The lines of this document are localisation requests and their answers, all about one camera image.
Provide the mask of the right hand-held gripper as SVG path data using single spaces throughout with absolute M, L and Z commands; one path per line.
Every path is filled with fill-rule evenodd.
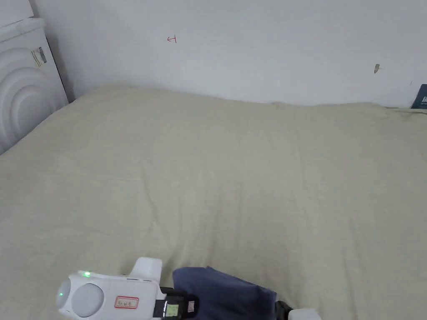
M 293 309 L 281 300 L 275 302 L 275 317 L 276 320 L 321 320 L 315 309 Z

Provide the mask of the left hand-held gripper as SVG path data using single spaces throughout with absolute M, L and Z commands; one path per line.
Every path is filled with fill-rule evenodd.
M 197 317 L 196 295 L 160 287 L 162 261 L 140 257 L 130 274 L 79 270 L 56 295 L 60 314 L 73 320 L 189 320 Z

